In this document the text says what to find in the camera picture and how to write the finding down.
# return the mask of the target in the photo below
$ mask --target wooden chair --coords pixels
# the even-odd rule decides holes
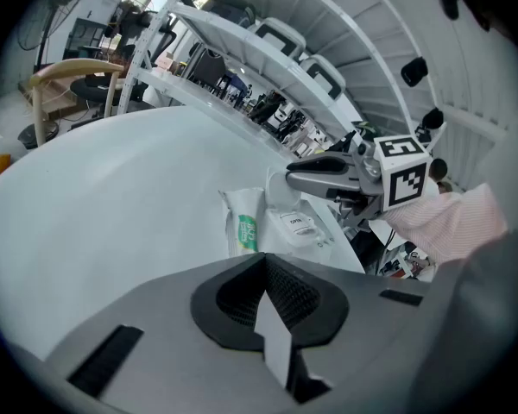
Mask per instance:
[[[93,59],[70,59],[54,63],[38,71],[28,81],[28,87],[33,90],[33,118],[35,121],[36,143],[40,147],[46,142],[42,114],[42,85],[57,78],[76,77],[78,75],[88,75],[97,72],[111,72],[110,87],[107,91],[105,101],[104,117],[110,116],[115,85],[119,74],[123,71],[120,65],[114,65],[107,61]]]

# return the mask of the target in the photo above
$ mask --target white shelf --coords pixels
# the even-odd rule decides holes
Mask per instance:
[[[269,155],[272,154],[271,151],[276,152],[280,156],[281,167],[296,160],[296,157],[265,129],[195,83],[168,72],[158,77],[146,69],[141,69],[136,78],[155,88],[163,96],[172,97],[202,111],[223,127],[256,145],[259,152],[267,152]]]
[[[414,132],[411,129],[411,113],[398,84],[401,76],[395,74],[392,66],[370,38],[376,33],[377,25],[383,26],[388,21],[385,15],[385,1],[245,1],[256,7],[258,16],[277,18],[302,34],[306,39],[307,51],[324,56],[344,76],[346,90],[351,99],[362,96],[354,90],[356,84],[383,88],[383,91],[378,91],[376,97],[382,103],[395,105],[392,115],[401,124],[399,132],[404,132],[404,128],[409,133]],[[371,32],[362,26],[371,26]],[[411,58],[414,58],[415,51],[412,51],[412,54]],[[364,117],[370,119],[366,112]],[[384,115],[383,121],[387,121],[387,118]]]
[[[174,6],[173,13],[208,49],[242,67],[262,85],[279,91],[334,141],[354,129],[326,91],[264,39],[213,13],[180,3]]]

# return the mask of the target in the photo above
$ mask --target black mesh cover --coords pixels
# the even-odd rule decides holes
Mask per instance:
[[[328,343],[349,311],[334,284],[273,254],[258,254],[201,284],[192,295],[193,319],[223,347],[261,351],[262,337],[253,329],[265,291],[297,348]]]

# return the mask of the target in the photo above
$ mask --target white table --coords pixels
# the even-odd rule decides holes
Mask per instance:
[[[264,186],[287,155],[249,125],[173,107],[114,116],[0,176],[0,327],[44,359],[77,324],[141,283],[227,256],[218,190]],[[333,267],[362,272],[323,200]]]

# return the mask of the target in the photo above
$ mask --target pink cloth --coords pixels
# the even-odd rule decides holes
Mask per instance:
[[[438,264],[466,258],[507,232],[507,224],[487,184],[464,194],[422,198],[381,216]]]

